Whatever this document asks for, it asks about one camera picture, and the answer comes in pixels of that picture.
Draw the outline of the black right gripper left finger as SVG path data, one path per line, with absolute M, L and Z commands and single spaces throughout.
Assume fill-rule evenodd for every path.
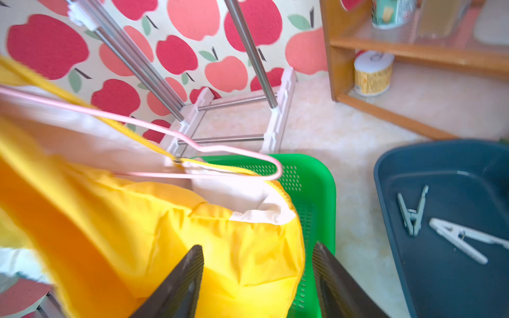
M 194 317 L 203 273 L 202 246 L 194 245 L 131 318 Z

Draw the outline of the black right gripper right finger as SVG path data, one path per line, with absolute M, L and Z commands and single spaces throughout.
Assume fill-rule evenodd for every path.
M 312 266 L 322 317 L 388 317 L 321 242 Z

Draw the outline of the blue-green clothespin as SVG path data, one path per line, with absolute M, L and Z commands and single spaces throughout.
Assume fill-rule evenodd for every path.
M 429 191 L 429 186 L 425 185 L 422 189 L 421 196 L 416 209 L 409 209 L 406 206 L 404 198 L 401 193 L 397 193 L 397 202 L 402 216 L 403 224 L 409 236 L 416 237 L 422 227 L 422 220 L 424 216 L 424 208 L 426 196 Z

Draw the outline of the yellow jacket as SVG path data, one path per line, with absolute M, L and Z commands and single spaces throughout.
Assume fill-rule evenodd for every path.
M 32 250 L 69 317 L 129 317 L 194 245 L 203 162 L 1 59 L 1 248 Z

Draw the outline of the white clothespin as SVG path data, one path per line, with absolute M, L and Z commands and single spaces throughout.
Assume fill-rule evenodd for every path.
M 508 250 L 508 240 L 463 225 L 443 219 L 431 218 L 429 226 L 456 249 L 459 249 L 481 265 L 486 265 L 489 262 L 488 258 L 466 242 L 465 239 L 473 239 L 488 245 L 500 245 Z

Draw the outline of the white dinosaur print jacket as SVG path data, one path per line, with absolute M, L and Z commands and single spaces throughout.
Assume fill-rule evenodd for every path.
M 44 281 L 45 273 L 36 254 L 29 249 L 1 248 L 1 293 L 20 278 Z

